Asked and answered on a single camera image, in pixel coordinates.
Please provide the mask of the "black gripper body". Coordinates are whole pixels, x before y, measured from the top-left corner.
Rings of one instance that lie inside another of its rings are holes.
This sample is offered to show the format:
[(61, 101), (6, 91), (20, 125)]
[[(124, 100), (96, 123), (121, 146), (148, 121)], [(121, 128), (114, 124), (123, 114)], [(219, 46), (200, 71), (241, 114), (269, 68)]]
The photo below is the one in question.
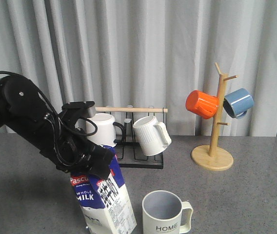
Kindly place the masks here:
[(110, 174), (109, 165), (113, 153), (81, 135), (61, 128), (56, 137), (55, 151), (57, 168), (64, 172), (78, 172), (95, 175), (106, 180)]

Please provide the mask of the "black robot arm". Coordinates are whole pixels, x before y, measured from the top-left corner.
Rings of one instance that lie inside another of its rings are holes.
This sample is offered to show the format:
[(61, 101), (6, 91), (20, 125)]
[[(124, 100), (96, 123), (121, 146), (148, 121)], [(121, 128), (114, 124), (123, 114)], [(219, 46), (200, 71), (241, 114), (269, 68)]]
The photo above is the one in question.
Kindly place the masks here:
[(58, 170), (108, 178), (114, 154), (76, 128), (79, 119), (95, 115), (93, 101), (69, 102), (57, 113), (30, 79), (7, 71), (0, 75), (0, 128), (6, 125), (26, 139)]

